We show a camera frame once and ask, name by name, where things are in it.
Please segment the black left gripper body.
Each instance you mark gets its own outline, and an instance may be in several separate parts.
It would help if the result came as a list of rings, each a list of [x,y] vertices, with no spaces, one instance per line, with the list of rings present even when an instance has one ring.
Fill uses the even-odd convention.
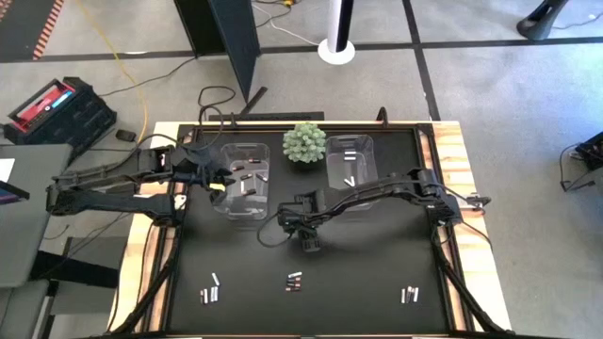
[[[176,152],[176,182],[209,187],[213,162],[207,151]]]

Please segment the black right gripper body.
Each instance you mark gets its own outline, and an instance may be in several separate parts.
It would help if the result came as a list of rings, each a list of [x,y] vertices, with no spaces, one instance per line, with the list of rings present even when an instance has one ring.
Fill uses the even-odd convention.
[[[280,203],[277,221],[288,234],[316,234],[318,226],[329,220],[324,193],[321,190],[300,194],[294,202]]]

